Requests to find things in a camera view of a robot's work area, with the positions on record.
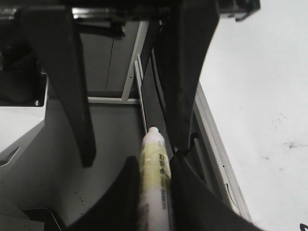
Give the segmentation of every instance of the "white tube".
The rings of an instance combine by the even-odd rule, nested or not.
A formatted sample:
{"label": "white tube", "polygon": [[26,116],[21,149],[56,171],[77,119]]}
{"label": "white tube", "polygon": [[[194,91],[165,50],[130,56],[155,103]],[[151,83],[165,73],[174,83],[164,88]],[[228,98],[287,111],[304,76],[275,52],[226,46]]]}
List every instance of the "white tube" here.
{"label": "white tube", "polygon": [[139,166],[138,231],[172,231],[171,173],[165,141],[156,127],[143,138]]}

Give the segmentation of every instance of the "gray surface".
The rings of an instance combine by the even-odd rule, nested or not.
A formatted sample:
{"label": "gray surface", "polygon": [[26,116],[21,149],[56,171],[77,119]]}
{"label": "gray surface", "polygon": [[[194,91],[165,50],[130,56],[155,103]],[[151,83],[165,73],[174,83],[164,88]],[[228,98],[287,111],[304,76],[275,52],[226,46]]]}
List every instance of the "gray surface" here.
{"label": "gray surface", "polygon": [[106,89],[112,38],[98,35],[81,34],[88,91]]}
{"label": "gray surface", "polygon": [[19,208],[17,208],[17,206],[14,205],[11,201],[5,199],[2,195],[0,195],[0,215],[14,218],[29,219],[25,213],[23,213]]}
{"label": "gray surface", "polygon": [[125,37],[114,41],[110,62],[107,90],[122,91],[134,48],[139,22],[129,22],[125,26]]}
{"label": "gray surface", "polygon": [[48,207],[74,222],[106,192],[127,156],[139,156],[143,137],[138,105],[94,105],[97,156],[83,169],[73,134],[57,100],[49,100],[46,126],[0,188],[21,209]]}
{"label": "gray surface", "polygon": [[0,215],[1,231],[44,231],[44,223]]}

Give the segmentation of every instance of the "white surface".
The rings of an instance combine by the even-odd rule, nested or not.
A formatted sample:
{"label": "white surface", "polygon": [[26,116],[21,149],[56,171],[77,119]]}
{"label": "white surface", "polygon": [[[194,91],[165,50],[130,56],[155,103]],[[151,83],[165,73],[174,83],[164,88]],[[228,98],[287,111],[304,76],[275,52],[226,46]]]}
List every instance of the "white surface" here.
{"label": "white surface", "polygon": [[11,152],[19,148],[8,163],[0,166],[0,181],[44,127],[47,91],[48,80],[42,107],[0,107],[0,160],[7,160]]}
{"label": "white surface", "polygon": [[201,84],[253,222],[308,223],[308,1],[262,0],[222,19]]}

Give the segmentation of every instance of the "white wall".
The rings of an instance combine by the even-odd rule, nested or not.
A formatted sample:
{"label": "white wall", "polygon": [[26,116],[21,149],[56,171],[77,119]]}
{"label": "white wall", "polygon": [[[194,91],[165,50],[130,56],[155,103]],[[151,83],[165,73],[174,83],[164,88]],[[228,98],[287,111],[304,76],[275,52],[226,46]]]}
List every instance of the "white wall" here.
{"label": "white wall", "polygon": [[308,224],[308,1],[221,19],[201,84],[253,222]]}

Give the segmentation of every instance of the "white panel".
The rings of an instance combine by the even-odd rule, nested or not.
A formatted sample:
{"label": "white panel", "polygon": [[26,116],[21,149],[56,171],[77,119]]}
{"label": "white panel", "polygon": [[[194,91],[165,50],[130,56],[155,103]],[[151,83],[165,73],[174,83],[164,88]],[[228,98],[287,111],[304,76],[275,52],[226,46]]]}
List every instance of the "white panel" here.
{"label": "white panel", "polygon": [[200,84],[197,87],[193,110],[216,178],[222,179],[223,184],[218,185],[220,191],[227,193],[223,201],[230,205],[234,212],[251,221],[243,194]]}
{"label": "white panel", "polygon": [[201,84],[252,221],[308,224],[308,1],[262,0],[221,20]]}
{"label": "white panel", "polygon": [[0,181],[44,126],[47,91],[48,81],[42,107],[0,107],[0,160],[9,160],[0,166]]}

